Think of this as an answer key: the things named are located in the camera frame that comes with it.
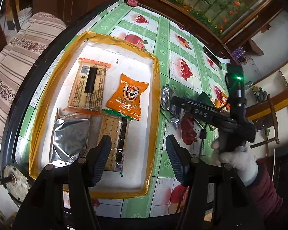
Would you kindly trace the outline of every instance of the white bucket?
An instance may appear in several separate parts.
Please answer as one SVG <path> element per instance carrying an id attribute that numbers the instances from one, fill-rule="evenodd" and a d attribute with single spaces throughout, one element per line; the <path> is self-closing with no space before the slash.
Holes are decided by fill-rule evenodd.
<path id="1" fill-rule="evenodd" d="M 32 14 L 33 10 L 31 7 L 27 7 L 18 12 L 18 20 L 20 27 L 22 27 L 22 25 L 25 25 L 25 23 L 32 17 Z"/>

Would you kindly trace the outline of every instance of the gloved hand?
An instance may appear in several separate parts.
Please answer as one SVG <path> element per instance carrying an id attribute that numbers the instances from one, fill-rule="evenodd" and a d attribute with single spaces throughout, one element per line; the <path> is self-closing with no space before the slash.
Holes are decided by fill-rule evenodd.
<path id="1" fill-rule="evenodd" d="M 216 139 L 211 144 L 214 149 L 213 161 L 220 166 L 221 163 L 229 163 L 237 169 L 238 176 L 245 186 L 250 185 L 256 178 L 258 166 L 256 157 L 252 155 L 251 148 L 248 143 L 245 146 L 240 146 L 232 152 L 219 152 L 219 140 Z"/>

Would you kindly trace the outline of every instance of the maroon sleeve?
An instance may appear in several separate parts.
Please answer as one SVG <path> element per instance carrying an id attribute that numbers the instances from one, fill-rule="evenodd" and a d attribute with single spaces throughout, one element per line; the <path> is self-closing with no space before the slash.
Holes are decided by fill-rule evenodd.
<path id="1" fill-rule="evenodd" d="M 248 186 L 251 197 L 264 221 L 270 214 L 276 214 L 283 204 L 283 199 L 277 195 L 266 166 L 258 163 L 258 174 L 255 181 Z"/>

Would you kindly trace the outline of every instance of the wooden chair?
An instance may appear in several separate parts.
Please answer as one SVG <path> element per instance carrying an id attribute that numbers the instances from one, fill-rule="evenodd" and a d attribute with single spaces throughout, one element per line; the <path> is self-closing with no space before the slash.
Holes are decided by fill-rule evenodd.
<path id="1" fill-rule="evenodd" d="M 276 144 L 280 144 L 280 140 L 278 138 L 278 123 L 277 123 L 276 112 L 275 112 L 274 106 L 272 104 L 270 94 L 268 94 L 267 100 L 268 100 L 268 103 L 270 105 L 271 113 L 264 116 L 264 117 L 261 117 L 259 119 L 253 120 L 253 122 L 255 121 L 254 124 L 256 125 L 257 128 L 258 128 L 259 124 L 263 124 L 263 128 L 261 128 L 261 130 L 267 129 L 267 128 L 270 128 L 271 126 L 273 126 L 274 131 L 275 131 L 275 137 L 267 139 L 267 140 L 262 141 L 262 142 L 257 143 L 257 144 L 253 144 L 250 146 L 251 148 L 255 148 L 255 147 L 258 147 L 258 146 L 261 146 L 264 144 L 268 144 L 268 143 L 271 143 L 273 141 L 275 141 Z"/>

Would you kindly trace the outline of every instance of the striped fabric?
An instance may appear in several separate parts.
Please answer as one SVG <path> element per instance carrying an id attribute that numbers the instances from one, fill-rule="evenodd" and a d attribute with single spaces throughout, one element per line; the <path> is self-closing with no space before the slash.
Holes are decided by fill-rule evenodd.
<path id="1" fill-rule="evenodd" d="M 0 53 L 0 143 L 13 99 L 31 66 L 64 29 L 65 24 L 47 13 L 37 13 L 23 25 Z"/>

